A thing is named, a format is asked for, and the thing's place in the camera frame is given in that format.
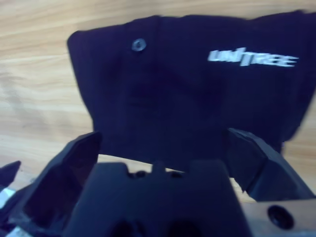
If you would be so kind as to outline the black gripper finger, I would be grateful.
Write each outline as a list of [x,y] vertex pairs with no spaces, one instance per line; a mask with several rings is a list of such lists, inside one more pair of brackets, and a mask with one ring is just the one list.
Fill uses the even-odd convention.
[[226,166],[229,176],[255,201],[315,198],[285,158],[250,132],[227,130]]
[[102,135],[91,132],[69,142],[32,184],[18,192],[7,223],[34,229],[62,229],[97,163]]

